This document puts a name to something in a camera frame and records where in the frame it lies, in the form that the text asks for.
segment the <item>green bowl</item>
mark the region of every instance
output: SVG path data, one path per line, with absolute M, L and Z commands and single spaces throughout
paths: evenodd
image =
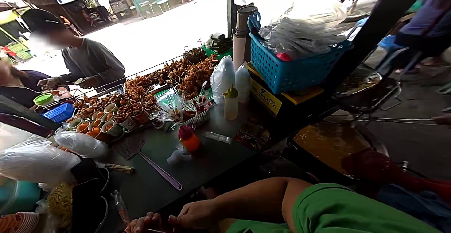
M 53 94 L 45 93 L 45 94 L 42 94 L 42 95 L 39 95 L 39 96 L 35 97 L 33 99 L 33 102 L 36 105 L 44 105 L 46 103 L 51 102 L 52 100 L 53 100 Z

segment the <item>bottle cap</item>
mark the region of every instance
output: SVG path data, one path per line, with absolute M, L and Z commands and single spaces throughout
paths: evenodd
M 193 135 L 193 129 L 190 126 L 180 126 L 177 135 L 179 138 L 187 140 Z
M 238 97 L 238 90 L 233 87 L 233 84 L 230 85 L 230 89 L 223 93 L 224 96 L 228 98 L 236 98 Z

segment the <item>gray shirt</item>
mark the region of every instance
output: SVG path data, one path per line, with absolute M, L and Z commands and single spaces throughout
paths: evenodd
M 64 81 L 75 82 L 79 78 L 93 76 L 99 86 L 124 78 L 125 68 L 122 63 L 104 45 L 84 38 L 79 48 L 66 47 L 61 50 L 70 74 L 61 75 Z M 106 86 L 108 89 L 116 83 Z

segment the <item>scissors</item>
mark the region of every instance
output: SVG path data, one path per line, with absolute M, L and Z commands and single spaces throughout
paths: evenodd
M 252 27 L 256 28 L 257 30 L 260 29 L 260 12 L 256 11 L 253 15 L 250 15 L 248 17 L 248 27 L 249 30 L 252 30 Z

